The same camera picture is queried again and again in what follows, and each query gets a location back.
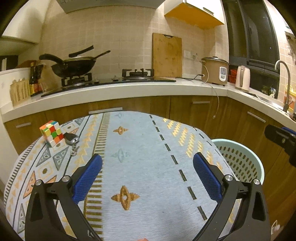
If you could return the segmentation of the rubiks cube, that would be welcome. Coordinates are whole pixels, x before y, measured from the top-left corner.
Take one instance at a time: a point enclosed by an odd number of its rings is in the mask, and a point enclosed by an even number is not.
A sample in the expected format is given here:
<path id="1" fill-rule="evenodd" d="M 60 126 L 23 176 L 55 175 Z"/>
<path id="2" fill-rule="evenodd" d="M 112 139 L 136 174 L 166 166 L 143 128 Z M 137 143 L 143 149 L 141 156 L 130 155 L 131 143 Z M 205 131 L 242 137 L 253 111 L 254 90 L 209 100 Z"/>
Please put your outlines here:
<path id="1" fill-rule="evenodd" d="M 48 121 L 46 124 L 42 125 L 39 130 L 46 143 L 52 148 L 60 143 L 64 138 L 59 123 L 54 120 Z"/>

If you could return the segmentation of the orange wall cabinet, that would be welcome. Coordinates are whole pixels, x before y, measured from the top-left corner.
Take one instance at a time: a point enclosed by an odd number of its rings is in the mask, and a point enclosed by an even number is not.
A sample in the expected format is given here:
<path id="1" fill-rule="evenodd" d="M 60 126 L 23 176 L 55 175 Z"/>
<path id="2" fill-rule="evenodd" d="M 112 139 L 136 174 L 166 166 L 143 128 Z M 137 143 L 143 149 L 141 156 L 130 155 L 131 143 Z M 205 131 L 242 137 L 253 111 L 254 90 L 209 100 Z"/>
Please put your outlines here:
<path id="1" fill-rule="evenodd" d="M 222 1 L 164 1 L 164 15 L 207 30 L 225 24 Z"/>

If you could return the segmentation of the patterned grey tablecloth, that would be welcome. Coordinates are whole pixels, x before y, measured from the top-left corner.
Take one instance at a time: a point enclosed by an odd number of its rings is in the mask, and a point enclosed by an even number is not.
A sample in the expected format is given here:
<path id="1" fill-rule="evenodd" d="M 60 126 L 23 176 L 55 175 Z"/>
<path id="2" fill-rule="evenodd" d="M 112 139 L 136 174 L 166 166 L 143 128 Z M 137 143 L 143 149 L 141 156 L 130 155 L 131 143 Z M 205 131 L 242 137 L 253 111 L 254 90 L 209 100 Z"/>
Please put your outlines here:
<path id="1" fill-rule="evenodd" d="M 78 205 L 103 240 L 192 240 L 216 206 L 193 167 L 193 155 L 201 152 L 232 174 L 204 132 L 156 115 L 100 113 L 61 128 L 79 137 L 76 155 L 65 142 L 50 148 L 44 138 L 31 140 L 6 186 L 6 218 L 20 237 L 35 181 L 72 175 L 93 154 L 102 157 L 102 170 Z"/>

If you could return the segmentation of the beige rice cooker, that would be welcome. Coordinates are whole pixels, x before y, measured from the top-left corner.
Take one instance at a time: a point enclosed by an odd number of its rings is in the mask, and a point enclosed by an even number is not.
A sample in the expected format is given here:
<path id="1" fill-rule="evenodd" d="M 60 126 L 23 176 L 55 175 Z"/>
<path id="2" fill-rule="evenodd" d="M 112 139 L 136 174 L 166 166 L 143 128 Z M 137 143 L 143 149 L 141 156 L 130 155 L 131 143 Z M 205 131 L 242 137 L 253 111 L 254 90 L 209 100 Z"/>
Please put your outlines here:
<path id="1" fill-rule="evenodd" d="M 201 59 L 203 82 L 225 86 L 228 81 L 229 63 L 216 56 Z"/>

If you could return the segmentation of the black gas stove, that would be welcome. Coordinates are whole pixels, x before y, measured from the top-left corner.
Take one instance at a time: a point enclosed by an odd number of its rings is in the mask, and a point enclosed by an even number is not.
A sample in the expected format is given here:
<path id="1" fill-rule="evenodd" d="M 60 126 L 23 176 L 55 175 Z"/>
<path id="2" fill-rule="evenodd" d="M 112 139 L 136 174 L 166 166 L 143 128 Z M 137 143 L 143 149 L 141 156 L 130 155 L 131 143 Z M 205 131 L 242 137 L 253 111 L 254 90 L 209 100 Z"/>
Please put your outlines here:
<path id="1" fill-rule="evenodd" d="M 144 68 L 141 68 L 140 70 L 123 69 L 121 77 L 114 76 L 112 78 L 105 79 L 92 79 L 92 74 L 87 73 L 81 77 L 62 78 L 61 87 L 47 91 L 43 93 L 41 97 L 91 86 L 137 82 L 176 82 L 176 80 L 164 77 L 155 77 L 153 69 Z"/>

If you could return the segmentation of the white electric kettle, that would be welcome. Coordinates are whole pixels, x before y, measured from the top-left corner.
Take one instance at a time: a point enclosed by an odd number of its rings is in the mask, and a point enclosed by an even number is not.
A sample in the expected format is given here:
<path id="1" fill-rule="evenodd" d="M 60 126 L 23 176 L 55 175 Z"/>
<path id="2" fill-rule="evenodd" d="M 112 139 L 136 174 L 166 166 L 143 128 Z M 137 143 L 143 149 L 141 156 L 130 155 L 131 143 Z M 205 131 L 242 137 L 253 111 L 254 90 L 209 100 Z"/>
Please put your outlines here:
<path id="1" fill-rule="evenodd" d="M 244 65 L 238 66 L 235 88 L 244 92 L 248 92 L 250 89 L 250 69 Z"/>

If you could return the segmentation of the light green laundry basket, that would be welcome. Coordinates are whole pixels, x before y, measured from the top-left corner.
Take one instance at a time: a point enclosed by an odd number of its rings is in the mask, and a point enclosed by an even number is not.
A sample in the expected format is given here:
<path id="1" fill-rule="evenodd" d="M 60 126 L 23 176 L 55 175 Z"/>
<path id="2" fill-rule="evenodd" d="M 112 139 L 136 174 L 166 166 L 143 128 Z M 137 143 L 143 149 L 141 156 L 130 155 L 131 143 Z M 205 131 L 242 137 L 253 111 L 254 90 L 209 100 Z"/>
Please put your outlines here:
<path id="1" fill-rule="evenodd" d="M 212 142 L 239 181 L 251 182 L 258 179 L 263 184 L 265 177 L 263 164 L 251 149 L 224 138 L 216 138 Z"/>

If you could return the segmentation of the black wok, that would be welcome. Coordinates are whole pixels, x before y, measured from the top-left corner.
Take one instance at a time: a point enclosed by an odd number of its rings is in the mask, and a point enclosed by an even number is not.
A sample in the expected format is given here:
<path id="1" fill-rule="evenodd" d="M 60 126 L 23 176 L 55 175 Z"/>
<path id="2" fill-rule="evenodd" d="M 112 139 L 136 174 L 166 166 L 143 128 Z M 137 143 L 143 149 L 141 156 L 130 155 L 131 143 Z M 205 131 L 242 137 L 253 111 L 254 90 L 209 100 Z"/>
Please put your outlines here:
<path id="1" fill-rule="evenodd" d="M 74 52 L 68 55 L 68 59 L 62 60 L 61 58 L 52 54 L 42 54 L 39 56 L 40 60 L 53 61 L 56 64 L 52 65 L 53 72 L 61 78 L 72 78 L 76 76 L 82 76 L 88 73 L 96 63 L 97 58 L 102 57 L 111 51 L 105 51 L 96 57 L 81 56 L 81 54 L 89 52 L 94 49 L 94 46 L 90 46 L 78 52 Z"/>

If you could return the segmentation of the dark sauce bottle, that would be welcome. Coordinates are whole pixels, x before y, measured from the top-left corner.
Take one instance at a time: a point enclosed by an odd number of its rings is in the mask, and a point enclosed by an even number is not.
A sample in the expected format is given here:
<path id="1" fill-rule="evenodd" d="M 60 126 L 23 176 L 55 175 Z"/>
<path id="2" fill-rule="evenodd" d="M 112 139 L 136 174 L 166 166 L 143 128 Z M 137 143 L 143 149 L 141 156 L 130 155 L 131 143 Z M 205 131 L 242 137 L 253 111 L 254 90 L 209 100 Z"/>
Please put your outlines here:
<path id="1" fill-rule="evenodd" d="M 42 64 L 36 65 L 34 62 L 31 62 L 29 79 L 30 96 L 36 96 L 37 94 L 42 93 L 42 87 L 39 83 L 39 80 L 41 79 L 42 70 Z"/>

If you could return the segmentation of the dark window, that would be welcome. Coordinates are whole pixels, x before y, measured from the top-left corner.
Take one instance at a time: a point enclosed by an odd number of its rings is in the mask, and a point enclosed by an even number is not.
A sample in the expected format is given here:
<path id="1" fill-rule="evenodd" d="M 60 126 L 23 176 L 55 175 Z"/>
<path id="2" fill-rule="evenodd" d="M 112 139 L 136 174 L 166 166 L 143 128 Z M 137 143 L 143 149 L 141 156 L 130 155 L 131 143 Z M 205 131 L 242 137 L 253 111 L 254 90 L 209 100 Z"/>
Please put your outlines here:
<path id="1" fill-rule="evenodd" d="M 250 87 L 278 97 L 278 40 L 264 1 L 222 1 L 229 39 L 231 69 L 250 69 Z"/>

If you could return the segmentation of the woven beige basket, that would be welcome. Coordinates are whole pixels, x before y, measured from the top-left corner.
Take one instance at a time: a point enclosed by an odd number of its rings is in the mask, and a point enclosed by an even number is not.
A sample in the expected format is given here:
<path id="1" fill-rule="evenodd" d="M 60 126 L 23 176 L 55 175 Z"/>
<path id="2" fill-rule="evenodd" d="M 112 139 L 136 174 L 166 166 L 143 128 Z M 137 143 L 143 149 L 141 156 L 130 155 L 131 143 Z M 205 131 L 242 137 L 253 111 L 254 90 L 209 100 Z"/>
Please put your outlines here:
<path id="1" fill-rule="evenodd" d="M 30 96 L 30 85 L 28 79 L 13 80 L 10 85 L 10 97 L 13 107 L 28 100 Z"/>

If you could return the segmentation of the range hood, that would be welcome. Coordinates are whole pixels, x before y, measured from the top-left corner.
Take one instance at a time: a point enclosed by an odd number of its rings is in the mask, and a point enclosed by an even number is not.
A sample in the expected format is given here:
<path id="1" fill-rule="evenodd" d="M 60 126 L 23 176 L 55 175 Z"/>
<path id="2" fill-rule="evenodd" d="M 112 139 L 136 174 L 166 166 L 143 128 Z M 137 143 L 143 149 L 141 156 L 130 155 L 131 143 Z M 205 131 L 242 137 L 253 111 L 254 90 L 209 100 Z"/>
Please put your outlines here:
<path id="1" fill-rule="evenodd" d="M 140 6 L 157 9 L 165 0 L 57 0 L 65 13 L 98 6 Z"/>

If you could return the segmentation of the black car key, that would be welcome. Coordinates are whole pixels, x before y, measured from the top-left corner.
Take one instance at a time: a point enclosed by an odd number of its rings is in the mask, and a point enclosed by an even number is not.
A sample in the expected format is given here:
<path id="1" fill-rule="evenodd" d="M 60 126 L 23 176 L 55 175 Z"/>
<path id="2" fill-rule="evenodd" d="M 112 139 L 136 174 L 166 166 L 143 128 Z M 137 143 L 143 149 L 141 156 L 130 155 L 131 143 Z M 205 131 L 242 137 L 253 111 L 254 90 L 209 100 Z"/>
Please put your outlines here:
<path id="1" fill-rule="evenodd" d="M 79 137 L 74 133 L 64 133 L 64 139 L 67 145 L 71 146 L 71 156 L 76 156 L 79 149 Z"/>

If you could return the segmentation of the wall power socket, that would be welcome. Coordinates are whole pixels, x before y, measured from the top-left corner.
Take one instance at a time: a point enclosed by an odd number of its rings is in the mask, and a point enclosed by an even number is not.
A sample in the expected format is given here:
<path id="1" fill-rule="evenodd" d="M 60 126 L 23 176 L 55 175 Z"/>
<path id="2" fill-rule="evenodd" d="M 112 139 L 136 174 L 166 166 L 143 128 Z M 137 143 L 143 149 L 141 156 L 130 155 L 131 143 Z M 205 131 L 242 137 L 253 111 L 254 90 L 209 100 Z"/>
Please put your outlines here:
<path id="1" fill-rule="evenodd" d="M 184 50 L 183 57 L 186 59 L 197 60 L 198 54 L 194 51 Z"/>

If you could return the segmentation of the wooden cutting board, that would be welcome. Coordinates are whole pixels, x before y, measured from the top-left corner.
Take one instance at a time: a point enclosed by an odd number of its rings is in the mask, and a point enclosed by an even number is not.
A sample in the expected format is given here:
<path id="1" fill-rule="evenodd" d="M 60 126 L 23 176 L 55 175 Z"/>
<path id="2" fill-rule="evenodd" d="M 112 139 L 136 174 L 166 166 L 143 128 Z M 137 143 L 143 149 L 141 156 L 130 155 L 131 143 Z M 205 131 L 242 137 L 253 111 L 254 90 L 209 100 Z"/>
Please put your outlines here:
<path id="1" fill-rule="evenodd" d="M 152 34 L 152 69 L 156 77 L 182 77 L 182 39 Z"/>

